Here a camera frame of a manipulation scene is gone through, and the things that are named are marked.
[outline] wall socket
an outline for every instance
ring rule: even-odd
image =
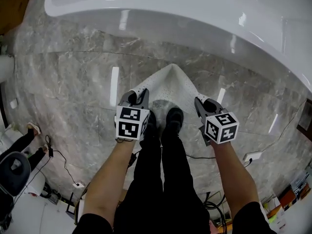
[[[84,184],[81,182],[77,182],[77,184],[74,183],[73,186],[75,186],[76,188],[83,188]]]
[[[248,153],[248,154],[245,154],[243,160],[244,162],[248,162],[251,158],[253,160],[260,159],[261,155],[262,155],[262,152]]]

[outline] black sneaker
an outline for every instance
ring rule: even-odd
[[[182,128],[183,120],[183,111],[179,108],[172,108],[166,117],[166,128],[178,134]]]
[[[156,125],[156,116],[152,110],[150,110],[150,117],[148,118],[147,127],[144,131],[144,137],[147,135],[155,136],[157,135],[157,125]]]

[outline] forearm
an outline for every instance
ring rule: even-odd
[[[134,144],[135,141],[124,141],[115,146],[88,187],[84,214],[100,215],[113,226]]]
[[[255,182],[229,142],[212,144],[232,217],[246,204],[259,201]]]

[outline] white bathtub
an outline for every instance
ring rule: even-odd
[[[45,0],[53,17],[195,47],[312,91],[312,0]]]

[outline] marble wall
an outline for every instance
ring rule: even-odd
[[[189,76],[200,93],[217,99],[226,90],[222,105],[240,121],[233,146],[240,159],[246,153],[265,150],[260,160],[247,169],[256,181],[260,199],[280,193],[305,168],[312,157],[312,143],[296,129],[301,106],[308,90],[291,73],[268,79],[220,57],[167,42],[119,38],[88,26],[51,18],[44,12],[44,0],[30,0],[23,23],[4,37],[8,51],[16,59],[15,73],[1,84],[6,114],[26,133],[31,121],[42,129],[42,136],[31,144],[33,152],[52,138],[53,148],[67,159],[66,167],[75,181],[88,184],[115,145],[110,106],[112,67],[118,66],[117,99],[130,88],[169,63],[176,63]],[[17,98],[19,106],[9,102]],[[165,101],[151,103],[161,127],[168,110]],[[276,116],[277,121],[269,132]],[[213,157],[198,130],[197,116],[185,115],[180,133],[186,152]],[[48,157],[40,163],[43,165]],[[214,159],[189,159],[194,187],[199,193],[222,190]],[[134,166],[127,173],[125,188]],[[77,198],[58,153],[44,167],[48,182],[69,198]]]

